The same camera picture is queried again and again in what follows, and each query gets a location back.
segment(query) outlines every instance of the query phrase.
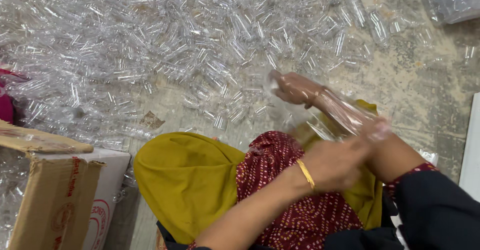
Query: wrist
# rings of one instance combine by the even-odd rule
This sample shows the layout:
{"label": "wrist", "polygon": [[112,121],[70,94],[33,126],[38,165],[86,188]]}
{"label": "wrist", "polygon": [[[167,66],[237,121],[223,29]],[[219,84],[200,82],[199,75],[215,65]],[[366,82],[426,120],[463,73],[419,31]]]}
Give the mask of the wrist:
{"label": "wrist", "polygon": [[298,200],[313,193],[310,183],[298,164],[287,167],[278,178],[284,185],[285,193],[292,200]]}

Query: cardboard box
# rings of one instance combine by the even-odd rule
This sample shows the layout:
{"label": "cardboard box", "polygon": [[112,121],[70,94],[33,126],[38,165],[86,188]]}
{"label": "cardboard box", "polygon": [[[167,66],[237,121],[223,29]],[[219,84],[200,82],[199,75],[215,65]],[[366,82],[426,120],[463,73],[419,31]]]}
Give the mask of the cardboard box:
{"label": "cardboard box", "polygon": [[[76,155],[92,152],[93,147],[1,120],[0,146],[30,158],[29,179],[9,250],[81,249],[105,164]],[[49,159],[37,153],[48,154]]]}
{"label": "cardboard box", "polygon": [[[40,158],[50,160],[53,157],[68,158],[66,155],[38,154]],[[103,249],[105,238],[110,227],[116,203],[115,193],[122,187],[123,175],[130,161],[130,154],[111,149],[94,148],[92,153],[76,155],[87,162],[103,162],[106,164],[100,171],[98,184],[93,198],[93,206],[89,215],[88,231],[83,241],[82,250]]]}

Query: red bandhani dress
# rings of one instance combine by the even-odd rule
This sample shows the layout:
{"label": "red bandhani dress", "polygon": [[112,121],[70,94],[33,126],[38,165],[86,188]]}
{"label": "red bandhani dress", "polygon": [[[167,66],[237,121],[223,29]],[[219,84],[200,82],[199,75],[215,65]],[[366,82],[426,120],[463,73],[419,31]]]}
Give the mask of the red bandhani dress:
{"label": "red bandhani dress", "polygon": [[[288,134],[278,131],[261,134],[250,144],[245,160],[237,166],[237,202],[267,185],[304,153],[300,144]],[[327,235],[362,226],[342,195],[329,192],[292,204],[255,243],[278,250],[322,249]]]}

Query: gold bangle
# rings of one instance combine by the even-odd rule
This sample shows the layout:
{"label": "gold bangle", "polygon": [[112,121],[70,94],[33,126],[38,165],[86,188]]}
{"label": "gold bangle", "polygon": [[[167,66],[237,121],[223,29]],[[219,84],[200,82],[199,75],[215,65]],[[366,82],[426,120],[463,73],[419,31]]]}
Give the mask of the gold bangle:
{"label": "gold bangle", "polygon": [[307,181],[310,183],[311,189],[315,190],[315,182],[314,179],[312,179],[312,176],[310,175],[310,172],[308,172],[307,167],[303,163],[302,160],[297,159],[297,163],[300,166],[301,171],[303,172],[303,175],[307,178]]}

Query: brown cardboard flap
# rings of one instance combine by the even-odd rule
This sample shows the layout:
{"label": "brown cardboard flap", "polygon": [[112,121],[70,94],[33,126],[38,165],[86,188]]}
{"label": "brown cardboard flap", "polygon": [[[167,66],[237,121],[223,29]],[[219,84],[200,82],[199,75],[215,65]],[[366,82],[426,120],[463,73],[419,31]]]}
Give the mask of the brown cardboard flap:
{"label": "brown cardboard flap", "polygon": [[99,162],[32,159],[9,250],[79,250],[100,175]]}
{"label": "brown cardboard flap", "polygon": [[93,146],[68,137],[11,125],[0,120],[0,145],[22,152],[44,154],[91,153]]}

